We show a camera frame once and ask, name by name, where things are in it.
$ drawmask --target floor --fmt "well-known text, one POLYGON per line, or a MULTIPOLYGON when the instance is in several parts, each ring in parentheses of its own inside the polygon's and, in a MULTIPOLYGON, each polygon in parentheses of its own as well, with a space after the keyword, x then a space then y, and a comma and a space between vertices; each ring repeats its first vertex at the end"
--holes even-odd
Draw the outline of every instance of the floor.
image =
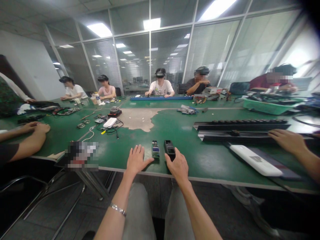
MULTIPOLYGON (((105 182, 107 172, 97 174, 101 181, 105 182)), ((96 231, 122 176, 122 173, 117 173, 109 199, 98 201, 97 197, 86 189, 56 239, 81 240, 86 232, 96 231)), ((77 181, 79 179, 75 173, 66 173, 51 190, 77 181)), ((138 175, 135 182, 143 183, 146 187, 152 216, 164 219, 172 190, 171 179, 138 175)), ((223 239, 273 239, 260 230, 250 213, 233 197, 230 190, 219 184, 192 182, 192 185, 223 239)), ((81 193, 82 186, 82 183, 79 183, 42 201, 26 220, 19 220, 3 239, 51 239, 81 193)), ((281 231, 281 235, 284 236, 283 239, 307 239, 300 233, 281 231)))

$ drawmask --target hand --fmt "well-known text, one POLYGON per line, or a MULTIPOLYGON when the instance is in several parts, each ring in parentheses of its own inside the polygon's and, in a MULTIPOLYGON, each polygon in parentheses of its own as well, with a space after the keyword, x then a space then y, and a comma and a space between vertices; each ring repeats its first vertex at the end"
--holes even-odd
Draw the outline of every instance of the hand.
POLYGON ((168 154, 164 154, 167 162, 167 166, 174 176, 174 178, 177 180, 178 184, 182 184, 186 181, 188 181, 188 163, 186 158, 184 157, 183 154, 179 152, 177 148, 174 148, 175 153, 176 153, 176 158, 171 162, 170 157, 168 154))
POLYGON ((308 150, 303 137, 288 130, 274 129, 269 131, 268 135, 287 152, 292 154, 299 154, 308 150))
POLYGON ((132 148, 130 149, 126 172, 129 173, 133 178, 154 160, 154 158, 148 158, 147 160, 143 161, 143 157, 144 147, 141 147, 141 145, 136 145, 133 150, 132 148))
POLYGON ((292 83, 280 86, 278 91, 296 92, 298 88, 292 83))
POLYGON ((30 99, 27 100, 27 103, 28 103, 28 104, 33 103, 33 102, 36 102, 36 100, 34 100, 34 99, 32 99, 32 98, 30 98, 30 99))
POLYGON ((35 129, 35 127, 37 126, 37 124, 40 123, 40 122, 31 122, 31 123, 27 123, 26 125, 24 125, 22 128, 20 128, 20 132, 22 134, 24 133, 28 133, 28 132, 31 132, 35 129))
POLYGON ((34 131, 35 132, 39 131, 39 132, 47 133, 47 132, 50 131, 50 125, 49 124, 39 123, 38 125, 35 126, 34 131))

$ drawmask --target green basket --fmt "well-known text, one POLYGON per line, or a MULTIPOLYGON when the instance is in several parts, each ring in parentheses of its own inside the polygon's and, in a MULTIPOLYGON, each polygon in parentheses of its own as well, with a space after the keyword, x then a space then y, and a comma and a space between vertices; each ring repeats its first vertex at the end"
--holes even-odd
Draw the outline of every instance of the green basket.
MULTIPOLYGON (((298 98, 294 98, 292 100, 295 100, 297 102, 303 102, 302 99, 298 99, 298 98)), ((245 99, 243 102, 243 107, 248 109, 254 109, 259 112, 265 112, 273 115, 280 115, 285 111, 288 111, 291 108, 298 106, 299 104, 300 103, 296 103, 294 105, 279 105, 274 103, 266 103, 266 102, 259 102, 259 101, 254 101, 250 99, 245 99)))

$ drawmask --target silver bracelet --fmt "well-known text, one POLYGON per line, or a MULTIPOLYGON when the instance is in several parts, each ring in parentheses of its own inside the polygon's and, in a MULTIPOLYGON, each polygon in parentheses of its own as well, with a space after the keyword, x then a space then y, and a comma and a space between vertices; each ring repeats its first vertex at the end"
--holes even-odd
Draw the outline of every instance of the silver bracelet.
POLYGON ((111 202, 110 207, 112 207, 114 210, 120 212, 124 217, 127 216, 127 213, 123 209, 121 209, 117 205, 115 205, 114 203, 111 202))

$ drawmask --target pants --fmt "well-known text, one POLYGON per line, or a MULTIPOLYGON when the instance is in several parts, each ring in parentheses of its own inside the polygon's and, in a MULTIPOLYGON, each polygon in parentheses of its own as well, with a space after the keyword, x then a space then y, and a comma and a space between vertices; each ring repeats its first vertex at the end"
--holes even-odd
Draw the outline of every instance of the pants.
MULTIPOLYGON (((141 183, 133 183, 130 189, 122 239, 156 240, 147 191, 141 183)), ((165 218, 164 239, 195 239, 187 206, 178 186, 171 192, 165 218)))

